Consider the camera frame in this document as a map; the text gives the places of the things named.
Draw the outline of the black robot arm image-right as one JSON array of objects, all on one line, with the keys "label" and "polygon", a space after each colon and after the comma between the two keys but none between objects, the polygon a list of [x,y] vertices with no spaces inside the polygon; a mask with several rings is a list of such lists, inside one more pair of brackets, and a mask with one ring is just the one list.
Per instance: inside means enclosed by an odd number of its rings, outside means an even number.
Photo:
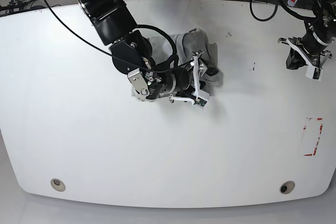
[{"label": "black robot arm image-right", "polygon": [[326,60],[332,58],[327,47],[335,39],[335,0],[307,0],[313,16],[303,16],[291,9],[298,0],[276,0],[275,7],[282,7],[292,17],[303,21],[306,33],[303,37],[280,38],[279,43],[290,46],[286,68],[297,70],[312,66],[320,70]]}]

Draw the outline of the black robot arm image-left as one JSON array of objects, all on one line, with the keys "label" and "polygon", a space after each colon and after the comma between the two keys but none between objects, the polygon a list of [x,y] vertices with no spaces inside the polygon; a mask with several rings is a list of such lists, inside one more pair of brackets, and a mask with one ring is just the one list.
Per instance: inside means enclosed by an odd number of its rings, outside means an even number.
[{"label": "black robot arm image-left", "polygon": [[78,2],[109,47],[115,68],[128,77],[134,97],[149,102],[167,97],[199,108],[207,104],[220,76],[201,29],[170,36],[137,24],[123,0]]}]

